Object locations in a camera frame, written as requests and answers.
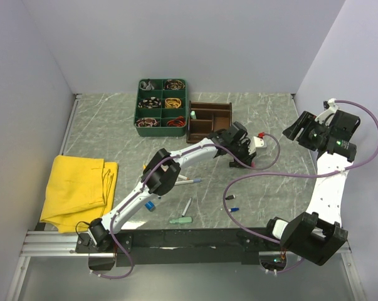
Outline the blue capped white pen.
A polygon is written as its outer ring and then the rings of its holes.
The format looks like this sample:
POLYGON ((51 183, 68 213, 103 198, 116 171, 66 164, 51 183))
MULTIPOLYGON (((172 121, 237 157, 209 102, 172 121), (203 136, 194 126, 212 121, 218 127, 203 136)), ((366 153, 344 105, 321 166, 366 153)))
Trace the blue capped white pen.
POLYGON ((175 186, 185 185, 185 184, 195 184, 195 183, 200 183, 201 181, 202 181, 202 179, 190 179, 190 180, 176 181, 175 186))

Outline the orange capped white pen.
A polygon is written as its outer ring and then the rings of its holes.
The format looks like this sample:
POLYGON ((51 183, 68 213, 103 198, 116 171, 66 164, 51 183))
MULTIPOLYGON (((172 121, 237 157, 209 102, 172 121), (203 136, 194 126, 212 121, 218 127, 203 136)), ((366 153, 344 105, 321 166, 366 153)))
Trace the orange capped white pen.
POLYGON ((178 175, 178 178, 179 178, 179 179, 182 179, 182 180, 184 180, 184 181, 188 181, 188 180, 189 180, 188 177, 183 176, 183 175, 178 175))

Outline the brown wooden desk organizer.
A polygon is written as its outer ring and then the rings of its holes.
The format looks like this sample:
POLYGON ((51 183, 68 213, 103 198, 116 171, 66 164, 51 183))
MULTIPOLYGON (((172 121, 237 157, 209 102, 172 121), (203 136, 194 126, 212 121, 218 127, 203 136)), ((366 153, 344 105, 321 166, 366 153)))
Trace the brown wooden desk organizer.
POLYGON ((232 124, 232 103, 189 102, 186 142, 198 143, 211 132, 228 129, 232 124), (197 119, 191 119, 195 111, 197 119))

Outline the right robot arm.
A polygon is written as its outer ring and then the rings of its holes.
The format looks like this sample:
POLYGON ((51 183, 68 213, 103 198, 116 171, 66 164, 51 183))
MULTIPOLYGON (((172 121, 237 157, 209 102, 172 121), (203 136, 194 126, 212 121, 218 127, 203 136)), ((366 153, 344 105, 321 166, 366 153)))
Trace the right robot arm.
POLYGON ((354 163, 357 147, 350 142, 360 118, 339 109, 327 109, 318 116, 304 111, 283 131, 300 146, 317 151, 317 174, 306 211, 287 222, 275 217, 263 234, 264 245, 279 247, 322 266, 347 241, 340 207, 348 167, 354 163))

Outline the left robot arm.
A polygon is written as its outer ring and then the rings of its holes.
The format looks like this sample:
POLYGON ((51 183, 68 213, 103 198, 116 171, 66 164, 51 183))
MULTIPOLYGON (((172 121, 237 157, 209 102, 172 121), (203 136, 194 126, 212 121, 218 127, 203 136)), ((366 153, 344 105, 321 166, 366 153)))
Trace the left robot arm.
POLYGON ((184 149, 171 152, 165 148, 159 149, 132 192, 109 213, 90 223, 88 234, 92 246, 100 252, 111 249, 112 234, 118 233, 145 203, 173 189, 182 169, 225 154, 231 155, 239 166, 251 167, 256 155, 255 140, 256 137, 248 137, 241 123, 234 122, 229 129, 213 132, 184 149))

